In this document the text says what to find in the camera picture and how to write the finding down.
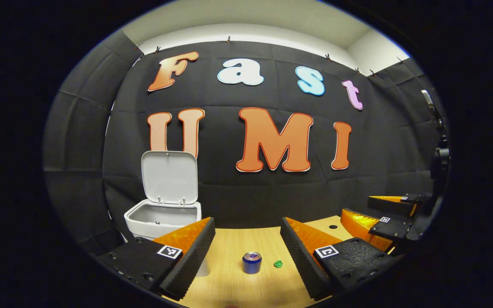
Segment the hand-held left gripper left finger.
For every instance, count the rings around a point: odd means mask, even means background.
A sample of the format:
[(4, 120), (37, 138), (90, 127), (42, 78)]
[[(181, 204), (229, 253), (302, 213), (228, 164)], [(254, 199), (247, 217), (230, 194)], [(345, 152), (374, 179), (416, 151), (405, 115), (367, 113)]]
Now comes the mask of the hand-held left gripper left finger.
[(137, 237), (97, 257), (106, 269), (152, 293), (181, 300), (196, 277), (215, 236), (205, 218), (164, 236)]

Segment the wooden desktop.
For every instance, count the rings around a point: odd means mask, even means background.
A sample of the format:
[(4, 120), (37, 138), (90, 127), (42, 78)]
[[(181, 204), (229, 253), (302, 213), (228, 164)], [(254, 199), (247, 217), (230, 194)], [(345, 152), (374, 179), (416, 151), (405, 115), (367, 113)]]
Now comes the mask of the wooden desktop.
[[(242, 271), (247, 252), (262, 255), (260, 272)], [(209, 273), (196, 277), (186, 296), (178, 301), (189, 308), (305, 308), (316, 303), (309, 297), (298, 270), (280, 235), (280, 227), (218, 228), (205, 257)], [(281, 268), (274, 267), (277, 260)]]

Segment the blue pop can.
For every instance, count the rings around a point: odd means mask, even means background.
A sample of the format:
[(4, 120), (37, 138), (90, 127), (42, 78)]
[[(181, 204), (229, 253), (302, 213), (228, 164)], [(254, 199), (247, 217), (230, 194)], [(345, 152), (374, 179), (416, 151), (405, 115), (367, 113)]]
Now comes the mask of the blue pop can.
[(261, 269), (262, 256), (258, 252), (247, 252), (242, 257), (242, 271), (246, 274), (256, 274)]

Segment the black backdrop cloth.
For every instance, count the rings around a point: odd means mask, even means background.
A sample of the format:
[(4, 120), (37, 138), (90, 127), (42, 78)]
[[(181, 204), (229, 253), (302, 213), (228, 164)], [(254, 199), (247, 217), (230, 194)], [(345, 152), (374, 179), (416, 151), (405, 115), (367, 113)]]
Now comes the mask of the black backdrop cloth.
[[(370, 195), (432, 190), (439, 137), (424, 89), (443, 111), (413, 59), (364, 76), (276, 44), (206, 41), (154, 53), (115, 33), (75, 66), (53, 100), (42, 148), (49, 197), (88, 253), (133, 238), (124, 214), (146, 197), (140, 161), (149, 115), (172, 115), (166, 144), (181, 151), (178, 113), (199, 108), (198, 200), (218, 228), (274, 227), (283, 216), (309, 222), (342, 208), (372, 213)], [(311, 116), (309, 170), (237, 170), (246, 107), (266, 109), (278, 130), (294, 113)]]

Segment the white desktop garbage bin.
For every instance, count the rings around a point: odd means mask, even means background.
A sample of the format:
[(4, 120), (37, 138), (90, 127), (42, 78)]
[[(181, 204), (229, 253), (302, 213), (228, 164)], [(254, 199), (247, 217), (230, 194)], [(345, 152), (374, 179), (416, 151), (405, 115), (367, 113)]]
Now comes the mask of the white desktop garbage bin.
[(193, 154), (145, 152), (141, 175), (145, 199), (124, 214), (134, 238), (154, 240), (203, 219), (198, 201), (197, 160)]

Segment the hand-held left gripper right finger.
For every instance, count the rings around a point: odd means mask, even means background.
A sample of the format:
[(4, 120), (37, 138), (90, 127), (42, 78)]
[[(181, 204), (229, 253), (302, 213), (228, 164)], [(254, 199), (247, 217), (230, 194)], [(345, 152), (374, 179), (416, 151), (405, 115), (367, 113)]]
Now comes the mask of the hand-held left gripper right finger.
[(360, 238), (341, 240), (290, 218), (282, 218), (280, 235), (313, 300), (360, 288), (401, 260)]

